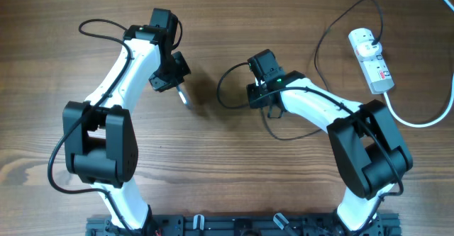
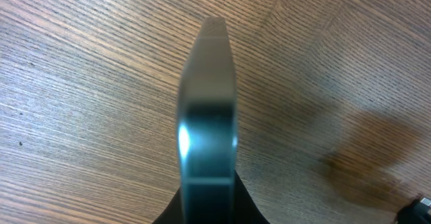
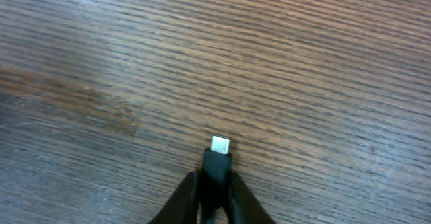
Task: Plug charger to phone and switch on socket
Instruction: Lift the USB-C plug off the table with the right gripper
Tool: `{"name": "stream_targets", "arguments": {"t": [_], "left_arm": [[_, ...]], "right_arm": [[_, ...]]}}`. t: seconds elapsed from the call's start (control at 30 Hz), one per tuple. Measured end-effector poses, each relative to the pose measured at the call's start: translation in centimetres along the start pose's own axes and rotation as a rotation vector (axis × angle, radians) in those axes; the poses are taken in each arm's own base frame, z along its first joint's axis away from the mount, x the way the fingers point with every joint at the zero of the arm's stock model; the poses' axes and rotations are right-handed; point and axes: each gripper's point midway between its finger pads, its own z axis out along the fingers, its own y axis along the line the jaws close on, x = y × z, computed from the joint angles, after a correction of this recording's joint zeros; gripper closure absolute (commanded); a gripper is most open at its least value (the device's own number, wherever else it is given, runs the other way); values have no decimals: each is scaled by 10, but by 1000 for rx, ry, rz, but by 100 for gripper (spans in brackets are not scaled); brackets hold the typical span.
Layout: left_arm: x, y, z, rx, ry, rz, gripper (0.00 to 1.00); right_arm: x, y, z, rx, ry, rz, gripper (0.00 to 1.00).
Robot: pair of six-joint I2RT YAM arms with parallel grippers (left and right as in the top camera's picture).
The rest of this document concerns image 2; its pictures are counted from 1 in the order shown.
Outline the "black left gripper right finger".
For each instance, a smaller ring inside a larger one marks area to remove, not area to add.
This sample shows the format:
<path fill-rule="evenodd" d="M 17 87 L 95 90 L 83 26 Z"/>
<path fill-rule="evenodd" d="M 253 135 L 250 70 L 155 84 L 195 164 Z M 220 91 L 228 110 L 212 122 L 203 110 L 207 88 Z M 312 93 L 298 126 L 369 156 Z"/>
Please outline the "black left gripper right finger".
<path fill-rule="evenodd" d="M 233 203 L 234 224 L 269 224 L 254 203 L 237 172 L 235 172 Z"/>

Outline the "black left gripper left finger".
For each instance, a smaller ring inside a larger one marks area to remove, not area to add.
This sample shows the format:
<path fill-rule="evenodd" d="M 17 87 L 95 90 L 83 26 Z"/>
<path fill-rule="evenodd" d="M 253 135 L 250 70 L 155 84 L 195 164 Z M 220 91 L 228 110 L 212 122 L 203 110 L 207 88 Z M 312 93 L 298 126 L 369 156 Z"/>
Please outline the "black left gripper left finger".
<path fill-rule="evenodd" d="M 182 224 L 182 202 L 180 189 L 178 189 L 168 206 L 153 222 L 153 224 Z"/>

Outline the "blue screen smartphone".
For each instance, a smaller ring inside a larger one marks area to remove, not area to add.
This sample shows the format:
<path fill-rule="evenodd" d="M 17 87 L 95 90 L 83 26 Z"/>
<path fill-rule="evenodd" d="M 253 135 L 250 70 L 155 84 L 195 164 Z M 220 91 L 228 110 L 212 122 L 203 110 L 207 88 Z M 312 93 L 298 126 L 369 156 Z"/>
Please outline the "blue screen smartphone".
<path fill-rule="evenodd" d="M 237 150 L 236 69 L 222 17 L 201 25 L 178 88 L 177 150 L 185 223 L 231 223 Z"/>

